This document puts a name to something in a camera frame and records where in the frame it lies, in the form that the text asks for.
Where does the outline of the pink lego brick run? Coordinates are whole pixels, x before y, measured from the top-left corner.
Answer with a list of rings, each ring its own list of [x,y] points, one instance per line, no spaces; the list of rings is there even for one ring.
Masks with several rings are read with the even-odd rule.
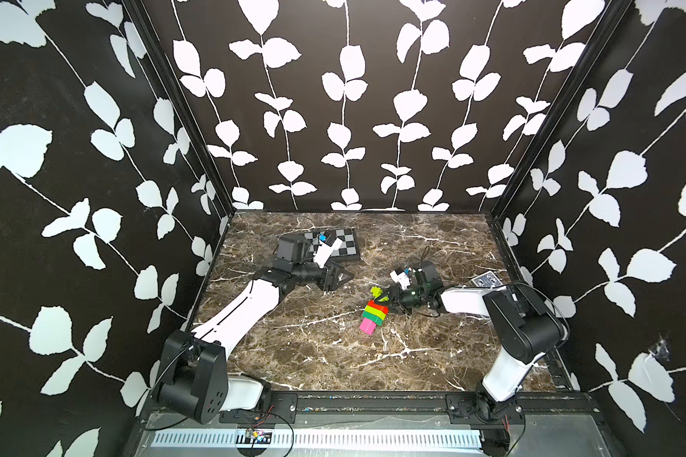
[[[359,326],[359,329],[367,335],[373,335],[377,329],[377,323],[368,318],[364,318]]]

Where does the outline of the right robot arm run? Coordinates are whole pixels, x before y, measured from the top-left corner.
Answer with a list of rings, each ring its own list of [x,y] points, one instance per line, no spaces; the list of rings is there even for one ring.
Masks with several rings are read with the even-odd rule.
[[[433,263],[399,268],[394,283],[375,297],[375,304],[409,314],[417,308],[436,313],[465,314],[488,319],[500,350],[478,389],[483,400],[502,404],[516,395],[531,368],[569,336],[547,300],[532,286],[516,282],[491,288],[447,286]]]

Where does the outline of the dark green long lego brick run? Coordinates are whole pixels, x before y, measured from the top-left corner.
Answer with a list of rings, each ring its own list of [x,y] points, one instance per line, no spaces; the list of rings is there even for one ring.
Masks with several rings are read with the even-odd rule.
[[[377,325],[377,326],[381,326],[381,325],[383,324],[383,321],[382,321],[380,318],[376,317],[376,316],[375,316],[375,317],[366,317],[366,316],[364,316],[363,319],[364,319],[365,321],[370,321],[370,322],[372,322],[373,324],[375,324],[375,325]]]

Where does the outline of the lime small lego brick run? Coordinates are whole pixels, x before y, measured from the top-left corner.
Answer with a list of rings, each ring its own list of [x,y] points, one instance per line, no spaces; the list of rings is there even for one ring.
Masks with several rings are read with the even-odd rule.
[[[372,287],[371,288],[371,295],[373,296],[373,299],[377,300],[383,294],[384,294],[384,291],[380,287]]]

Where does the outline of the lime lego brick long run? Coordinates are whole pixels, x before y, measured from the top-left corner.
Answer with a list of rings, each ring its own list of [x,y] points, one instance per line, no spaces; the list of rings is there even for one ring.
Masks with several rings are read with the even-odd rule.
[[[389,313],[388,307],[382,306],[381,304],[377,304],[373,301],[369,301],[367,307],[375,308],[376,310],[379,310],[380,312],[383,312],[384,314]]]
[[[367,313],[367,312],[363,312],[363,313],[362,313],[362,316],[363,316],[363,317],[364,317],[364,316],[366,316],[366,317],[375,317],[375,315],[371,315],[371,314],[369,314],[369,313]]]

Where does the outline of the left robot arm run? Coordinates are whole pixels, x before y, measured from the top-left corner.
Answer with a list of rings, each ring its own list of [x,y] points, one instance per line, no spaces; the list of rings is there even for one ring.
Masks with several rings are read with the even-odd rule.
[[[152,398],[161,407],[208,424],[224,411],[253,411],[267,401],[266,382],[228,373],[227,360],[253,326],[298,286],[335,291],[354,278],[328,261],[293,263],[259,270],[244,291],[219,314],[192,331],[175,331],[165,341]]]

